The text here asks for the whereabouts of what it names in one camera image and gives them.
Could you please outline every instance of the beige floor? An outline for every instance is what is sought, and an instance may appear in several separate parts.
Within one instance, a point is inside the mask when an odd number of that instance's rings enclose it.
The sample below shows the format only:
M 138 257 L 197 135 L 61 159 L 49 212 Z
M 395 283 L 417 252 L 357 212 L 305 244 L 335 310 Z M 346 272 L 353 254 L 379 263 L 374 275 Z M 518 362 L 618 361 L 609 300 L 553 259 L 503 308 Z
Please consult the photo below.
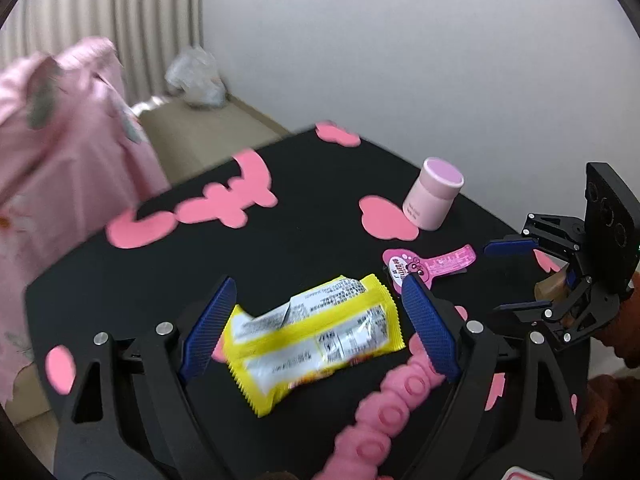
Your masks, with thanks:
M 286 133 L 268 118 L 255 117 L 260 115 L 242 103 L 229 103 L 220 110 L 193 110 L 176 100 L 143 112 L 140 123 L 167 178 L 176 184 L 219 165 L 243 148 L 270 144 Z M 58 422 L 53 413 L 21 423 L 17 429 L 38 459 L 52 470 L 58 436 Z

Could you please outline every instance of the beige curtain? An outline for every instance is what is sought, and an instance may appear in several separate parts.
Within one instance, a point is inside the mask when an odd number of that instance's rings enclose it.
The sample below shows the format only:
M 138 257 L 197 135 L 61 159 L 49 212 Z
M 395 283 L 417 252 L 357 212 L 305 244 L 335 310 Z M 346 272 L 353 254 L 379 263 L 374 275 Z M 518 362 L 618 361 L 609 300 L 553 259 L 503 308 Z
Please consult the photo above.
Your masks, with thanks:
M 57 54 L 85 36 L 118 49 L 130 103 L 166 92 L 164 72 L 202 44 L 200 0 L 19 0 L 0 29 L 0 69 L 37 50 Z

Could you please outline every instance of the white wall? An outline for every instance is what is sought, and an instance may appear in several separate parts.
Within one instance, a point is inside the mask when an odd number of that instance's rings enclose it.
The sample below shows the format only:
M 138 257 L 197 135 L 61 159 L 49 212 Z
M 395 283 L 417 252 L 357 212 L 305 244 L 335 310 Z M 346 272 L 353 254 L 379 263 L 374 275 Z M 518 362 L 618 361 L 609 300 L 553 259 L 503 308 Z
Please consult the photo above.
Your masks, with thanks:
M 617 0 L 203 0 L 233 94 L 296 130 L 331 119 L 442 156 L 519 229 L 584 214 L 584 165 L 640 194 L 640 40 Z

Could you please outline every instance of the pink caterpillar-like toy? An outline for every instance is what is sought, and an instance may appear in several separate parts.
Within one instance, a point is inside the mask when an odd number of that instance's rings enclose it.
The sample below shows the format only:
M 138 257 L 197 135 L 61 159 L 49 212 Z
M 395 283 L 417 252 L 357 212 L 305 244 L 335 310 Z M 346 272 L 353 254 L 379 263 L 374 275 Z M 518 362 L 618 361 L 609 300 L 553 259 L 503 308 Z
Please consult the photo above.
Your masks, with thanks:
M 409 341 L 412 357 L 407 364 L 390 370 L 380 391 L 366 397 L 356 410 L 356 423 L 335 438 L 335 449 L 314 480 L 384 480 L 380 466 L 391 450 L 391 438 L 409 420 L 409 413 L 444 381 L 433 369 L 417 334 Z

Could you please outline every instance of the white plastic bag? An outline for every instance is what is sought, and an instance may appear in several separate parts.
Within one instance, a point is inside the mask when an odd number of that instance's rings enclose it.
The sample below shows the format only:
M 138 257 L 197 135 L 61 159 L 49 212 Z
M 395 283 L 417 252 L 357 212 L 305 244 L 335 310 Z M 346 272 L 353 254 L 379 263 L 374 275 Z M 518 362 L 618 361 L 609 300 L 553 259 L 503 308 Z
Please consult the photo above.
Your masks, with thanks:
M 183 90 L 182 98 L 191 106 L 220 108 L 225 105 L 226 89 L 218 75 L 216 59 L 201 47 L 187 47 L 166 71 L 169 86 Z

